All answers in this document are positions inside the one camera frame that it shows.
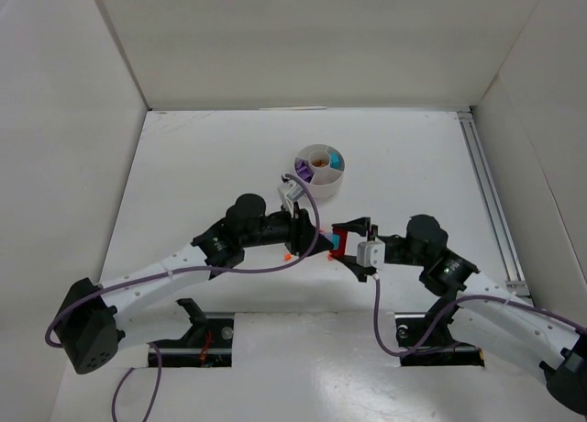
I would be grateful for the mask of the red lego brick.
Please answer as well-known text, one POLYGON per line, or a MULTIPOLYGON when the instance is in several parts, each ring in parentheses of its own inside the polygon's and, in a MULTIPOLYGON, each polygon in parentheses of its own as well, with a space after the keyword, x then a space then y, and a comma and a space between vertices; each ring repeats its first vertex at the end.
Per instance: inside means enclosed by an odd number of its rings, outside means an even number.
POLYGON ((333 259, 339 259, 345 255, 348 234, 348 231, 343 228, 332 229, 333 249, 330 254, 333 259))

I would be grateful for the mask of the brown lego brick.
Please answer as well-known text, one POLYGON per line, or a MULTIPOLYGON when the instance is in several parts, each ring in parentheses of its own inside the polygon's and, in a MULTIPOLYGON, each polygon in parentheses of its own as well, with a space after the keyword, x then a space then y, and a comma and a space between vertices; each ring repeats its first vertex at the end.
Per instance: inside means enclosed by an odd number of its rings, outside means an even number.
POLYGON ((311 161, 311 163, 316 167, 325 167, 328 165, 328 161, 324 159, 314 159, 311 161))

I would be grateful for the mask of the teal lego brick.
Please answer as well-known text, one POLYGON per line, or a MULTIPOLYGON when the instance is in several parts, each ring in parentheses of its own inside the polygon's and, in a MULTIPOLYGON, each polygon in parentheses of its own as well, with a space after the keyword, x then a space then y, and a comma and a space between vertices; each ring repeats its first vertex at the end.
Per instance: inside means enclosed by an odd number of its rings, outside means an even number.
POLYGON ((343 163, 343 160, 340 158, 340 156, 335 152, 330 152, 329 156, 330 156, 330 167, 332 169, 342 171, 344 169, 344 163, 343 163))

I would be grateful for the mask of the purple rounded lego piece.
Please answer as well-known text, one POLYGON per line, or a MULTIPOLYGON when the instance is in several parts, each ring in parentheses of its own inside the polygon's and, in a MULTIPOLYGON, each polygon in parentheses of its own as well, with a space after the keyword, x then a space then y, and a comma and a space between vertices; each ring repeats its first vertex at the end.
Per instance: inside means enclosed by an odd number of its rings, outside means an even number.
POLYGON ((296 166, 295 171, 299 178, 303 181, 307 183, 312 181, 314 174, 304 162, 301 162, 298 166, 296 166))

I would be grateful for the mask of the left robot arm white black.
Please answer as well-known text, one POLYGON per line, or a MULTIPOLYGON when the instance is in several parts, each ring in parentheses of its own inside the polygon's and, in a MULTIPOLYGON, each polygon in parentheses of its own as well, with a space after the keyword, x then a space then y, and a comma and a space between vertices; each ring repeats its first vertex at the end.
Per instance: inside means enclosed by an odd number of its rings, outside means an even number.
POLYGON ((187 315, 184 323, 150 307, 223 273, 244 273, 239 265, 246 249, 269 245, 284 245, 298 260, 333 248, 319 230, 315 208, 294 204, 269 214, 261 196, 243 194, 223 218, 162 261, 109 283, 75 282, 50 323, 46 342, 64 350, 75 372, 85 375, 127 348, 165 339, 197 340, 206 317, 194 300, 175 301, 187 315))

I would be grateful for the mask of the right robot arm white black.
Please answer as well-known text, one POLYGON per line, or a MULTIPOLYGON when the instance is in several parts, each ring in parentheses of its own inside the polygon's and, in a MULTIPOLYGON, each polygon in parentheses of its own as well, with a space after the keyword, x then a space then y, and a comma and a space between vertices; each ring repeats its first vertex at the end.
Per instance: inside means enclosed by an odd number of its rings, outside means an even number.
POLYGON ((526 370, 561 405, 586 413, 586 328, 532 306, 495 283, 448 247, 449 235, 429 215, 410 218, 404 236, 383 236, 367 217, 333 225, 335 260, 359 280, 371 277, 382 294, 379 272, 387 264, 421 268, 419 281, 437 297, 426 312, 426 329, 384 347, 396 358, 426 356, 460 344, 487 350, 526 370))

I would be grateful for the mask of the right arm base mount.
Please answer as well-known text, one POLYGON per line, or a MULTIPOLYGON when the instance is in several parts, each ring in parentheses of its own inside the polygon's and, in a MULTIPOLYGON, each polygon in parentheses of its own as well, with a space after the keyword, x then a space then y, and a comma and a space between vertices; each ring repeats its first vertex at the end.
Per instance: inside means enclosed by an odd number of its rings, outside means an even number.
MULTIPOLYGON (((429 312, 400 312, 395 315, 396 342, 402 350, 415 345, 425 334, 434 315, 429 312)), ((451 337, 446 320, 440 321, 418 349, 427 354, 412 354, 400 359, 402 367, 484 367, 482 351, 451 337)))

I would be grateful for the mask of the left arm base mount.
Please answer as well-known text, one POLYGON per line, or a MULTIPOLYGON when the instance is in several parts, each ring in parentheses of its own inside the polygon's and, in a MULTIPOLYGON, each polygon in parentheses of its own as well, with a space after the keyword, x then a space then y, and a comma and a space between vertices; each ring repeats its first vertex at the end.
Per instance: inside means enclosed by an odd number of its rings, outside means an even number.
POLYGON ((177 338, 154 342, 163 368, 229 368, 232 366, 235 315, 205 313, 192 298, 176 304, 189 318, 189 327, 177 338))

